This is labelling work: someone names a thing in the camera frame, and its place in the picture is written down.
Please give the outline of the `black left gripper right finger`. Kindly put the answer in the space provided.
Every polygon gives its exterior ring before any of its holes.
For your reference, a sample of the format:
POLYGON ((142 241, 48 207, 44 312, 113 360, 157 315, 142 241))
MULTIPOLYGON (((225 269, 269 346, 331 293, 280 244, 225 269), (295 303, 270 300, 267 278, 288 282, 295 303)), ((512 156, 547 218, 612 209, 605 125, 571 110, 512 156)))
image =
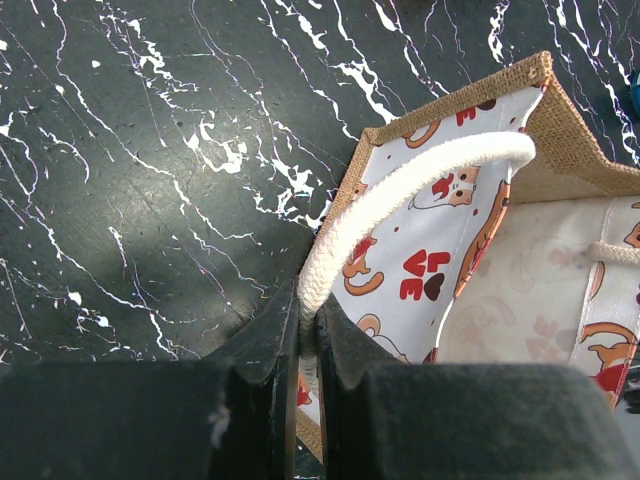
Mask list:
POLYGON ((329 299, 316 315, 330 479, 635 479, 602 391, 544 364, 405 364, 329 299))

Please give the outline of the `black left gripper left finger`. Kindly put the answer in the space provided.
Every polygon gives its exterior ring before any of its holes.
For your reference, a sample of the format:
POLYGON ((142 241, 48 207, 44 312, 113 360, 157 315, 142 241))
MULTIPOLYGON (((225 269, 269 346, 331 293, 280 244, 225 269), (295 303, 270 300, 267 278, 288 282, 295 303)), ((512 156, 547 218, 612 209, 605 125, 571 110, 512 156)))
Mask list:
POLYGON ((5 479, 290 479, 299 304, 285 283, 199 360, 1 374, 5 479))

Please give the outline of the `patterned canvas tote bag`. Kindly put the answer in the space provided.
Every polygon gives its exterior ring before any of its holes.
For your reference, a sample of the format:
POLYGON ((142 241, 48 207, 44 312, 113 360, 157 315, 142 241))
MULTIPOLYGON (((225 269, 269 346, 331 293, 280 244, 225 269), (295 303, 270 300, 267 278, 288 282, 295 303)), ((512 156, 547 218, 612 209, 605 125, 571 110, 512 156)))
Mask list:
POLYGON ((362 132, 298 298, 297 434, 321 461, 329 299, 402 363, 567 366, 612 411, 639 344, 639 173, 536 53, 362 132))

